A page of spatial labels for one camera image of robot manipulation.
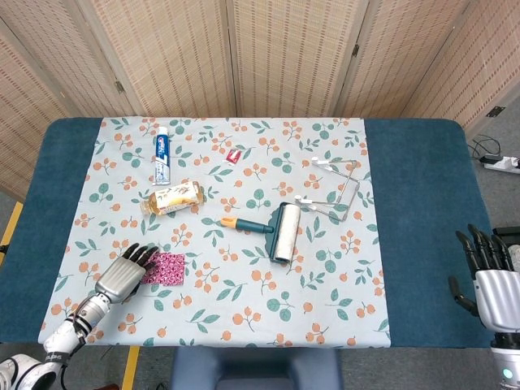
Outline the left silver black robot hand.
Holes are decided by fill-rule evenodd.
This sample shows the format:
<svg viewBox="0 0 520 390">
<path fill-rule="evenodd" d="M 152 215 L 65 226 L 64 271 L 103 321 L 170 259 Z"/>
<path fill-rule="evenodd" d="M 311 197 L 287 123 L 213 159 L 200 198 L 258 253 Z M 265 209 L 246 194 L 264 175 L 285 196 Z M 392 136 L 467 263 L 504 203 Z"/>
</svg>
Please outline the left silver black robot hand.
<svg viewBox="0 0 520 390">
<path fill-rule="evenodd" d="M 135 294 L 145 274 L 155 268 L 151 258 L 158 246 L 135 243 L 117 257 L 96 282 L 94 291 L 111 304 L 119 304 Z"/>
</svg>

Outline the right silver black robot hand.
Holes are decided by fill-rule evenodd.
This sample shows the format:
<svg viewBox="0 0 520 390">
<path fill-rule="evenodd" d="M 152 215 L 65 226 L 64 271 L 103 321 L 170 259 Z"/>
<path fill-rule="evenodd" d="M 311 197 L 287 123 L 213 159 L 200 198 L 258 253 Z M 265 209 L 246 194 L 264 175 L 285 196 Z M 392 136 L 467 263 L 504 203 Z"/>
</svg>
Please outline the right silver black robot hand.
<svg viewBox="0 0 520 390">
<path fill-rule="evenodd" d="M 509 246 L 497 234 L 488 235 L 474 224 L 470 235 L 456 232 L 465 254 L 474 288 L 474 299 L 465 296 L 456 276 L 448 277 L 453 300 L 495 334 L 499 348 L 519 347 L 519 271 Z"/>
</svg>

